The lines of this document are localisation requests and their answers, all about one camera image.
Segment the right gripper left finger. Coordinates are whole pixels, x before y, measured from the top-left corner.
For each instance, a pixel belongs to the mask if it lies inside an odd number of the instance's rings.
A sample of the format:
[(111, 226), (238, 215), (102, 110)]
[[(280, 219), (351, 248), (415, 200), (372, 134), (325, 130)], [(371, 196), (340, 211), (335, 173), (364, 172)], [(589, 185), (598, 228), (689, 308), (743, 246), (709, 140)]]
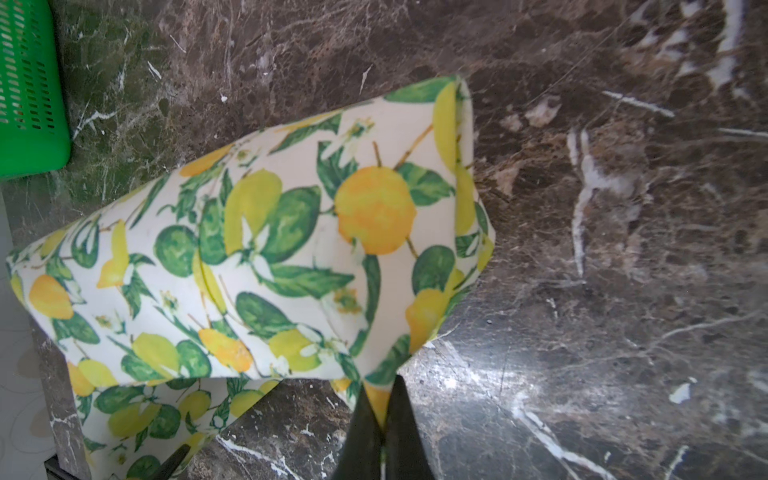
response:
[(382, 445), (382, 430), (362, 389), (332, 479), (380, 480)]

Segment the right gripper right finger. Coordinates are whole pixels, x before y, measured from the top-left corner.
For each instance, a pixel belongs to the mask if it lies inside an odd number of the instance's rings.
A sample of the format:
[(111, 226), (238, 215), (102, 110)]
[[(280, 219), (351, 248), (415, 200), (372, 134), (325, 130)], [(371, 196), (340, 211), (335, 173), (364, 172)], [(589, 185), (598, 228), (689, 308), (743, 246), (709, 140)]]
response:
[(434, 480), (406, 383), (400, 375), (396, 377), (391, 391), (386, 420), (385, 479)]

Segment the lemon print skirt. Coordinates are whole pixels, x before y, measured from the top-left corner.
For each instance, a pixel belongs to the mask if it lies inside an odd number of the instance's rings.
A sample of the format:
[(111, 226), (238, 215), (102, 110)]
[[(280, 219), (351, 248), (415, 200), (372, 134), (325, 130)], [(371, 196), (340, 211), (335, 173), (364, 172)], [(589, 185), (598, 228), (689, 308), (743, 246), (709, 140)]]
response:
[(251, 133), (6, 266), (66, 359), (91, 477), (147, 479), (285, 379), (383, 417), (494, 241), (450, 76)]

